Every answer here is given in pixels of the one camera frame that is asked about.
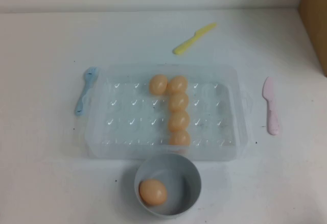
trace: egg tray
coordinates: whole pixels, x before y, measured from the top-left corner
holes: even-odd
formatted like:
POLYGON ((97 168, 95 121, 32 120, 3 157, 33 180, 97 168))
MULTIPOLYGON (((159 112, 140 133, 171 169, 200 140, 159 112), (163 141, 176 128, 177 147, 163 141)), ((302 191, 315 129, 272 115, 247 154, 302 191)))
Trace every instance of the egg tray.
POLYGON ((247 143, 237 73, 226 65, 115 65, 100 70, 85 139, 96 157, 144 159, 176 152, 193 160, 231 160, 247 143), (168 96, 149 93, 156 74, 185 76, 190 146, 168 145, 168 96))

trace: bowl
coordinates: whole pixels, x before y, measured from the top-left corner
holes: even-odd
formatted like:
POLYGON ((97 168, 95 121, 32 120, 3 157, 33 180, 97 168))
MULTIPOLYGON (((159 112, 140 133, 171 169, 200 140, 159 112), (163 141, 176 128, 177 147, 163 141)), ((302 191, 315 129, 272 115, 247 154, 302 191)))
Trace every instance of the bowl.
POLYGON ((137 170, 134 190, 140 204, 160 218, 176 218, 189 210, 201 192, 198 169, 178 154, 160 154, 146 160, 137 170), (157 179, 167 189, 167 200, 159 206, 147 206, 139 195, 139 185, 146 179, 157 179))

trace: egg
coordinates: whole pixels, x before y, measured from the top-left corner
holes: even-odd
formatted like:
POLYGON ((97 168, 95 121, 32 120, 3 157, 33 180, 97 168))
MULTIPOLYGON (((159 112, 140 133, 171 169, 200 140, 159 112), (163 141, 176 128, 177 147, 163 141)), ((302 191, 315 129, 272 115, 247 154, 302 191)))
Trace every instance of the egg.
POLYGON ((156 179, 147 179, 139 185, 139 195, 147 205, 161 205, 167 200, 167 189, 156 179))
POLYGON ((171 112, 184 110, 189 104, 189 96, 183 93, 175 93, 169 98, 168 109, 171 112))
POLYGON ((176 76, 169 81, 167 90, 169 94, 185 92, 188 87, 188 80, 184 76, 176 76))
POLYGON ((169 140, 169 145, 189 146, 191 142, 190 135, 187 131, 174 132, 169 140))
POLYGON ((172 113, 168 120, 168 129, 171 132, 185 130, 190 123, 189 114, 185 111, 178 111, 176 113, 172 113))
POLYGON ((163 74, 157 74, 149 83, 150 93, 153 95, 162 95, 166 91, 168 79, 163 74))

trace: brown cardboard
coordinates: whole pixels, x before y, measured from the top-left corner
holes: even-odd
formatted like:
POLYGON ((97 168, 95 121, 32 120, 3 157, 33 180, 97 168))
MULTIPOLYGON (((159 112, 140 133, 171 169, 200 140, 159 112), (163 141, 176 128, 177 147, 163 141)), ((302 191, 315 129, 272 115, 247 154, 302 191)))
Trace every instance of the brown cardboard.
POLYGON ((327 0, 301 0, 298 10, 327 75, 327 0))

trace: pink plastic knife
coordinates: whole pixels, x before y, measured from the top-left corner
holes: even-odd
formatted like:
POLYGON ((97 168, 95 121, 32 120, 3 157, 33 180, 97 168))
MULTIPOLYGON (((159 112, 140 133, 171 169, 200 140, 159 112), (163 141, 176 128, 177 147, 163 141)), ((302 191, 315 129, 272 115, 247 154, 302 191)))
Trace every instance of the pink plastic knife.
POLYGON ((274 87, 272 78, 268 77, 265 81, 262 96, 267 100, 267 130, 270 135, 276 136, 279 134, 279 123, 276 109, 276 101, 274 95, 274 87))

